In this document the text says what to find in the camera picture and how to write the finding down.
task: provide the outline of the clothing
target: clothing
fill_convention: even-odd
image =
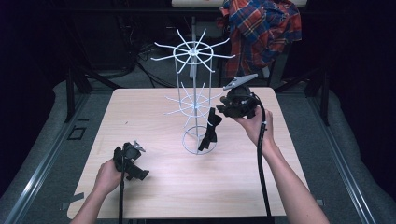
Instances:
[[[230,23],[231,55],[226,77],[256,73],[274,61],[286,44],[301,40],[300,12],[291,1],[225,0]]]

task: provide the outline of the white wire rack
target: white wire rack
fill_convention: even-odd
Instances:
[[[224,56],[224,55],[215,54],[213,48],[227,43],[229,39],[220,42],[218,44],[209,46],[206,43],[202,42],[205,36],[205,31],[206,29],[204,29],[204,32],[198,41],[195,40],[195,36],[193,37],[192,41],[186,41],[181,36],[180,32],[177,30],[178,36],[183,41],[178,46],[174,47],[174,46],[160,45],[158,43],[155,43],[155,45],[157,45],[158,47],[172,49],[173,54],[170,56],[157,58],[157,59],[151,58],[151,60],[154,61],[161,61],[171,58],[175,59],[178,99],[173,99],[166,96],[165,97],[170,101],[178,102],[178,109],[166,113],[166,115],[171,115],[180,112],[188,117],[186,123],[184,124],[184,134],[182,137],[182,144],[183,147],[186,148],[189,152],[196,155],[206,154],[211,150],[213,150],[213,148],[215,148],[216,146],[216,143],[212,143],[210,144],[210,147],[208,149],[202,151],[198,150],[198,147],[200,146],[201,141],[206,133],[206,126],[202,124],[200,125],[198,119],[203,119],[205,123],[207,123],[208,125],[212,125],[208,122],[206,116],[210,110],[212,99],[219,97],[221,95],[219,94],[213,97],[211,96],[212,74],[215,73],[215,71],[212,69],[213,58],[219,57],[219,58],[229,59],[234,57],[234,56]],[[204,83],[203,86],[200,87],[199,90],[197,90],[196,68],[197,65],[199,64],[202,64],[209,72],[209,77],[208,77],[209,85],[206,88]],[[185,69],[187,65],[191,69],[191,77],[192,77],[192,85],[193,85],[192,92],[188,92],[187,89],[184,87],[183,83],[179,82],[178,79],[182,70]]]

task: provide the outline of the red and blue plaid shirt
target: red and blue plaid shirt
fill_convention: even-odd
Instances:
[[[300,12],[291,1],[225,0],[228,11],[231,55],[226,77],[257,73],[274,61],[287,43],[301,40]]]

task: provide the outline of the wooden table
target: wooden table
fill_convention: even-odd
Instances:
[[[307,0],[293,0],[297,7],[305,7]],[[173,7],[221,7],[223,0],[172,0]]]
[[[274,91],[251,90],[262,99],[265,108],[273,111],[276,142],[306,184]],[[221,88],[212,89],[212,96],[226,93]],[[137,140],[147,152],[136,165],[149,170],[149,174],[143,181],[125,180],[125,218],[266,216],[256,148],[243,128],[233,119],[224,118],[216,128],[216,147],[205,155],[191,154],[181,143],[187,117],[182,113],[165,115],[178,110],[178,103],[165,96],[178,99],[177,89],[114,91],[76,194],[84,192],[87,197],[100,165],[112,158],[114,149]],[[215,105],[222,105],[219,97],[212,101]],[[272,173],[265,161],[263,166],[272,215],[285,216]],[[71,203],[67,213],[70,218],[84,200]],[[115,189],[106,197],[98,217],[117,218],[118,211],[119,189]]]

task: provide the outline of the gray carpet floor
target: gray carpet floor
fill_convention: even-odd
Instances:
[[[155,50],[145,56],[155,57],[158,54],[163,53]],[[172,60],[166,62],[141,60],[140,62],[151,74],[176,85],[175,66]],[[281,65],[276,67],[272,87],[282,84],[279,75],[281,69]],[[183,73],[182,80],[186,87],[189,87],[191,80],[188,78],[188,72]],[[111,78],[111,80],[126,88],[152,88],[148,76],[137,67],[132,73]],[[112,92],[109,87],[95,79],[90,79],[90,82],[93,86],[91,94],[83,95],[76,91],[77,102],[81,104],[81,108],[69,124],[64,124],[66,118],[65,83],[60,83],[54,88],[57,97],[49,119],[20,172],[0,200],[1,223],[10,220],[9,214],[12,214],[15,204],[21,200],[23,191],[35,174],[36,168],[54,145],[59,148],[59,154],[55,156],[49,167],[50,171],[44,176],[44,182],[38,186],[38,191],[29,201],[31,203],[24,207],[24,212],[21,213],[18,221],[20,223],[68,223],[70,221],[66,216],[66,210],[60,209],[60,206],[62,203],[67,203],[74,194]],[[202,82],[204,81],[198,80],[197,85],[202,85]],[[218,80],[214,78],[212,82],[213,86],[217,87]],[[301,83],[285,93],[279,93],[277,99],[311,192],[315,198],[324,202],[322,208],[331,223],[365,222],[351,199],[345,179],[337,169],[332,155],[332,144],[324,130],[330,131],[336,140],[375,222],[396,223],[396,203],[374,182],[364,164],[361,163],[359,148],[343,116],[337,97],[331,93],[329,104],[331,126],[323,128],[317,116],[318,99],[306,98],[302,93],[303,88],[304,83]],[[67,140],[71,133],[70,125],[85,129],[80,140]],[[117,220],[101,219],[97,223],[117,223]],[[276,223],[288,222],[284,217],[277,217]]]

